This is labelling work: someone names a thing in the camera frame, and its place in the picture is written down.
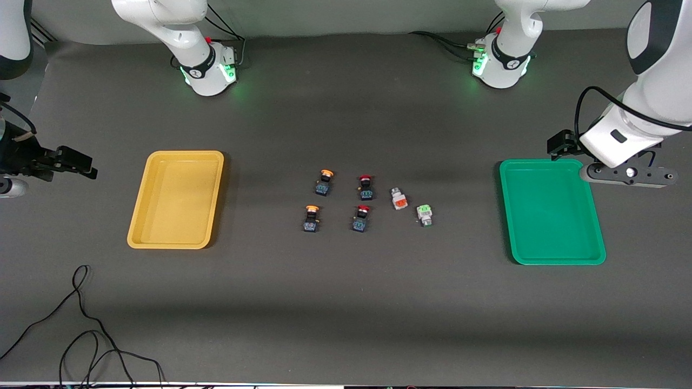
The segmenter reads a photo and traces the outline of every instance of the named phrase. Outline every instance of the yellow tray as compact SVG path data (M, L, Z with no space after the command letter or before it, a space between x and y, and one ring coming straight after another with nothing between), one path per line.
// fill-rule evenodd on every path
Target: yellow tray
M127 243L132 248L198 249L209 243L224 155L161 151L147 159Z

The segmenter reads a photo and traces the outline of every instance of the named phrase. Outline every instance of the black cable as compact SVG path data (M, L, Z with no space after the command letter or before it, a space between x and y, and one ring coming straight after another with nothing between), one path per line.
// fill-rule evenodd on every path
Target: black cable
M172 67L173 69L179 69L179 68L180 68L180 62L178 62L178 66L175 66L175 65L173 65L173 60L177 60L177 59L175 58L175 55L171 55L171 60L170 60L170 62L169 62L170 65L171 65L171 67Z
M223 23L224 26L226 26L226 27L229 29L230 34L234 35L236 38L238 38L238 39L240 39L240 40L242 40L242 41L245 40L245 38L243 38L242 36L240 36L240 35L238 35L238 34L235 33L235 31L228 25L228 23L226 23L225 20L223 20L223 19L221 18L221 16L216 12L216 10L214 9L214 7L211 6L211 4L207 3L207 7L209 7L209 9L214 13L214 15L216 15L216 16L219 18L219 20L221 21L221 23Z
M500 23L502 23L503 20L504 20L504 16L502 18L500 18L500 20L498 20L498 22L495 23L492 27L490 27L490 30L488 30L487 32L490 33L492 30L495 30L500 25Z
M204 17L204 19L205 19L206 21L208 21L212 26L214 26L214 27L218 28L219 30L225 32L226 34L232 35L233 37L235 37L235 39L238 39L239 41L245 40L245 38L241 37L240 35L235 34L235 33L232 33L232 32L230 32L230 31L224 29L223 27L219 26L218 24L214 23L211 19L209 19L209 17Z
M435 33L431 33L431 32L428 32L428 31L412 31L412 32L410 32L409 34L413 34L413 35L423 35L423 36L426 36L426 37L431 37L431 38L433 38L433 39L436 40L436 41L444 42L444 43L446 43L446 44L448 44L448 45L450 45L450 46L460 47L460 48L466 48L466 45L465 45L465 44L461 44L461 43L457 43L457 42L451 41L451 40L449 40L449 39L443 37L442 35L438 35L438 34L435 34Z
M49 41L55 42L57 39L53 36L53 34L49 33L48 30L45 29L38 21L35 19L31 19L31 25L34 26L37 30L40 31L41 34L45 35Z
M441 36L439 36L438 34L429 33L429 32L427 32L427 31L413 31L412 33L409 33L409 34L413 34L413 35L423 35L423 36L426 36L426 37L430 37L430 38L432 38L433 40L435 40L437 43L439 43L440 46L442 46L442 48L443 48L445 51L447 51L447 53L450 53L451 55L454 55L454 56L457 57L457 58L461 58L462 60L474 60L473 57L469 57L469 56L465 56L465 55L461 55L461 54L457 53L456 51L452 50L452 48L448 47L445 43L446 43L446 42L450 42L450 44L453 44L453 45L455 45L455 47L460 47L460 48L461 48L461 47L464 47L464 48L465 48L466 45L461 45L461 44L458 44L458 43L456 43L456 42L452 42L451 40L446 39L445 37L441 37Z
M503 11L500 11L500 13L498 13L497 15L495 15L495 17L493 18L493 20L490 21L490 24L488 24L488 28L485 29L485 33L486 33L486 34L489 33L489 32L491 32L491 31L493 30L493 27L492 27L493 23L495 23L495 20L497 20L498 17L502 16L502 14L503 14Z
M16 109L12 108L8 103L6 103L4 101L0 101L0 105L7 108L10 112L17 115L20 119L22 119L26 124L29 125L29 128L31 128L31 132L33 134L36 134L36 126L34 126L34 123L32 123L31 120L29 120L29 118L27 118L25 115L23 115L21 112L17 111ZM2 359L5 355L7 355L7 352L5 354L3 354L3 356L0 356L0 359Z
M81 279L79 279L79 281L78 281L78 274L79 274L82 270L84 271L84 272L83 272L84 274L82 275ZM22 339L24 338L24 336L29 332L29 330L31 329L31 327L33 327L34 325L40 324L40 323L44 322L45 320L48 320L51 316L53 316L53 315L55 314L55 312L57 312L60 308L62 308L62 306L65 304L65 302L66 302L70 297L72 297L72 296L74 296L75 294L77 294L77 297L78 297L78 300L79 300L80 311L81 311L82 315L83 315L85 318L88 318L88 319L90 319L90 320L94 320L96 323L98 323L99 328L100 328L100 331L98 331L98 330L96 330L96 329L90 329L90 330L87 330L87 331L82 332L79 336L77 336L75 339L73 339L72 342L70 343L70 345L65 349L65 351L64 351L64 353L63 353L63 355L62 355L62 358L60 359L60 366L59 366L59 369L60 369L59 378L60 378L60 383L61 383L60 388L62 388L62 366L63 366L63 364L64 364L65 357L66 357L67 353L69 352L69 350L71 349L71 347L72 347L78 340L80 340L83 336L85 336L85 335L87 335L87 334L91 334L91 335L94 337L95 343L96 343L96 350L95 350L94 356L92 357L91 362L90 362L90 364L89 364L89 370L88 370L86 376L84 377L84 380L86 381L86 386L89 386L89 379L90 379L90 377L91 377L91 372L92 372L93 369L97 366L98 362L100 362L106 354L109 354L110 352L115 352L116 354L118 354L118 358L120 359L120 364L122 365L122 371L125 373L125 375L127 376L128 380L130 381L130 383L134 384L134 380L132 379L132 376L130 375L130 373L129 373L128 369L127 369L127 366L125 365L125 360L124 360L123 357L122 357L123 354L124 354L124 355L133 356L133 357L135 357L135 358L137 358L137 359L141 359L141 360L143 360L143 361L149 361L149 362L154 363L154 364L156 365L156 370L157 370L158 377L159 377L159 383L160 383L160 384L162 385L162 387L163 387L163 380L165 379L165 375L163 374L163 369L162 369L162 367L161 367L161 364L160 364L158 361L156 361L155 359L147 358L147 357L145 357L145 356L141 356L141 355L134 354L133 352L127 352L127 351L124 351L124 350L121 350L120 348L118 348L118 346L116 345L116 342L113 340L113 337L110 335L110 333L106 330L105 326L103 325L103 322L102 322L101 320L99 320L98 318L95 318L95 317L93 317L93 316L90 316L90 315L87 313L86 309L84 308L84 299L83 299L83 297L82 297L82 292L81 292L80 288L81 288L82 284L84 284L84 281L86 280L88 274L89 274L89 268L88 268L87 265L81 265L81 266L79 266L79 267L75 270L74 274L72 275L72 288L73 288L73 290L72 290L70 293L68 293L68 295L65 296L65 297L62 299L62 301L60 302L60 304L58 304L58 306L57 306L56 308L54 308L54 310L53 310L51 313L49 313L46 317L44 317L43 319L41 319L41 320L39 320L39 321L37 321L37 322L31 323L31 324L24 330L24 332L21 333L21 335L20 335L19 338L15 341L15 343L12 344L12 346L10 346L10 348L9 348L7 351L5 351L5 353L2 354L2 356L0 356L0 361L1 361L2 359L4 359L4 358L5 358L5 357L6 357L6 356L7 356L7 355L8 355L8 354L9 354L9 353L21 342L21 340L22 340ZM97 334L103 335L105 338L107 338L108 341L111 343L111 346L113 347L113 349L112 349L112 350L109 350L109 351L106 351L104 354L101 355L100 358L98 358L96 361L94 361L95 356L96 356L96 354L98 353L98 345L99 345L99 343L98 343L98 337L96 336Z
M90 316L87 313L87 311L84 309L84 301L82 299L82 292L80 291L79 287L77 286L77 283L75 282L75 277L77 276L77 273L82 268L84 269L84 275L82 276L82 280L79 283L79 285L81 285L84 282L84 280L87 278L87 274L89 274L89 268L86 265L81 265L77 268L77 270L75 270L75 273L72 275L72 287L77 292L77 298L79 300L80 311L82 312L82 316L84 316L85 318L94 320L96 323L98 323L98 326L100 327L101 332L103 332L103 334L106 336L106 338L108 338L108 341L111 342L111 346L114 349L118 350L118 357L120 358L120 364L122 364L122 371L125 372L125 375L130 380L130 382L133 382L134 380L132 379L132 376L130 375L129 371L127 370L127 366L125 365L125 360L122 358L122 354L121 354L122 350L120 350L118 348L118 346L116 345L116 342L113 340L113 337L108 333L108 331L106 330L106 327L103 325L103 322L101 320L93 317L93 316Z
M31 19L31 26L34 28L34 30L38 31L41 33L41 35L45 36L48 42L55 42L55 37L50 34L39 22L35 21L34 19Z
M36 42L37 44L39 44L43 48L46 47L46 42L43 42L42 40L40 40L36 35L34 35L34 33L31 33L31 36L34 38L34 42Z
M91 363L89 364L89 371L87 372L86 376L86 385L89 386L89 375L91 374L91 366L93 365L94 361L96 360L96 356L98 355L98 334L99 332L96 331L95 329L88 329L87 331L82 332L81 334L77 335L76 338L74 338L71 342L70 345L67 346L65 351L62 352L62 356L60 357L60 363L57 366L57 378L60 383L60 386L58 388L62 389L62 366L65 364L65 358L67 357L67 353L70 352L70 349L72 346L77 343L78 340L80 340L84 335L90 334L93 336L94 342L96 344L96 347L94 348L93 351L93 356L91 357Z
M579 99L576 101L576 109L574 110L574 135L576 136L577 139L579 139L579 136L580 136L579 135L579 113L581 111L581 103L584 101L584 96L586 96L586 94L589 91L596 91L596 92L600 93L603 97L607 98L608 100L610 100L611 103L620 107L624 111L627 111L629 114L632 114L633 116L636 116L636 117L638 117L642 120L645 120L649 123L659 125L659 126L665 127L665 128L677 129L680 131L688 131L688 132L692 131L692 128L690 128L690 127L664 122L662 120L654 119L654 118L651 118L647 115L644 115L643 113L641 113L639 111L635 111L633 108L625 105L622 101L618 100L616 97L614 97L610 93L604 91L601 87L596 87L596 86L592 85L592 86L584 89L581 92Z
M146 356L137 355L137 354L135 354L135 353L133 353L133 352L122 351L122 350L116 350L116 349L110 349L110 350L104 352L103 354L101 354L101 356L98 357L98 359L96 360L96 362L95 362L95 363L92 363L92 364L89 366L89 371L87 372L87 374L86 374L87 376L86 376L84 379L85 379L85 380L88 379L89 375L96 369L96 367L97 367L98 364L101 362L101 360L103 360L103 358L106 357L106 355L108 355L108 354L110 354L110 353L112 353L112 352L116 352L116 353L119 353L119 354L125 354L125 355L128 355L128 356L133 356L134 358L137 358L137 359L141 359L141 360L143 360L143 361L152 362L154 365L156 365L156 373L158 374L158 383L159 383L159 385L163 388L163 382L164 382L164 380L165 380L165 375L163 374L163 368L161 367L161 364L160 364L157 360L151 359L151 358L147 358Z
M26 333L29 332L29 330L31 329L31 327L35 326L36 324L40 324L40 323L42 323L42 322L48 320L52 315L55 314L55 312L58 311L58 309L62 308L62 306L65 304L65 302L66 302L70 297L72 297L75 293L77 293L77 291L76 291L76 290L72 290L72 292L70 292L70 294L68 294L67 296L65 296L65 298L62 299L62 301L60 302L60 304L58 304L57 307L55 307L55 309L54 309L51 313L49 313L46 317L44 317L43 319L41 319L41 320L39 320L39 321L37 321L37 322L34 322L34 323L29 324L29 326L24 330L24 332L22 332L21 335L19 335L19 338L15 341L15 343L12 344L12 346L10 346L10 348L9 348L7 351L5 351L5 353L2 354L2 356L0 356L0 361L2 361L2 360L7 356L7 354L9 354L10 351L12 351L12 350L19 344L19 342L21 342L21 340L24 338L24 336L26 335Z

